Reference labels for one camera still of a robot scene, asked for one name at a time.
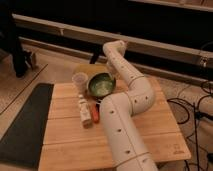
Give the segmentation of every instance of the black mat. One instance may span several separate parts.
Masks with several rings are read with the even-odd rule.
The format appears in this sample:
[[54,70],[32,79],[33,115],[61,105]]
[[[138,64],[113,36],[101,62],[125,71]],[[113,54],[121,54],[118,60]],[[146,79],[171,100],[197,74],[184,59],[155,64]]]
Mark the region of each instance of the black mat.
[[38,84],[0,141],[0,162],[38,168],[53,85]]

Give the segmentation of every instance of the bowl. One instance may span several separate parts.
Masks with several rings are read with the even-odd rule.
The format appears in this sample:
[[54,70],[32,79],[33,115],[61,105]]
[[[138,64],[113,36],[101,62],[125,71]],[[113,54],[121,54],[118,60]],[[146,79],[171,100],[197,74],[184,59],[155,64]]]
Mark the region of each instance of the bowl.
[[99,73],[93,76],[88,84],[88,91],[91,96],[103,98],[113,92],[116,86],[116,79],[111,78],[108,73]]

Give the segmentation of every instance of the paper cup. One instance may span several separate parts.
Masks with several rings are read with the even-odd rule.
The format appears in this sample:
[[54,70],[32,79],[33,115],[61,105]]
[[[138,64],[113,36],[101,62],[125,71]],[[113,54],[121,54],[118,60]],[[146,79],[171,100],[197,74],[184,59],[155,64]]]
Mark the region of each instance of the paper cup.
[[84,94],[87,90],[88,75],[84,72],[78,72],[72,76],[72,82],[78,89],[79,94]]

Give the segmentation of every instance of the wooden table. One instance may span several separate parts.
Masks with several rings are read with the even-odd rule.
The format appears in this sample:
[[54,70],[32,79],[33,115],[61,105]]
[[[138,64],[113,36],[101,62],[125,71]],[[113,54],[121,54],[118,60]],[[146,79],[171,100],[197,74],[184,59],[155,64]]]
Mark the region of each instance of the wooden table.
[[[155,162],[191,157],[165,96],[154,77],[155,104],[133,117]],[[127,89],[117,81],[116,92]],[[82,127],[77,106],[77,90],[72,83],[55,84],[46,125],[39,171],[77,171],[113,168],[110,147],[101,123]]]

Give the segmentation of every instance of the white robotic arm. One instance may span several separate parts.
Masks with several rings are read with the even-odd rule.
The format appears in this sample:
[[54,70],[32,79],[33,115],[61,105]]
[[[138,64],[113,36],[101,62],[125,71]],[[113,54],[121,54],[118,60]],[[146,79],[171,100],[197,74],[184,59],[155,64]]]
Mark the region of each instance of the white robotic arm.
[[153,105],[154,90],[146,77],[123,58],[125,42],[106,43],[103,50],[109,68],[116,69],[129,87],[129,91],[105,97],[100,105],[101,122],[117,171],[157,171],[131,119],[131,115],[144,112]]

